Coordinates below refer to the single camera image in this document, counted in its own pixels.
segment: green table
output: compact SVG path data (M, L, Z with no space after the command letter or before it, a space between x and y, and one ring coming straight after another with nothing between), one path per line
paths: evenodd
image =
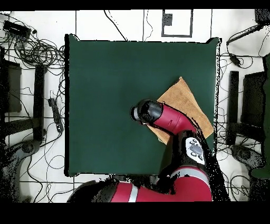
M131 120L130 108L144 98L158 99L182 76L213 124L217 46L219 39L111 42L66 35L65 174L158 174L165 145ZM213 148L213 134L207 141Z

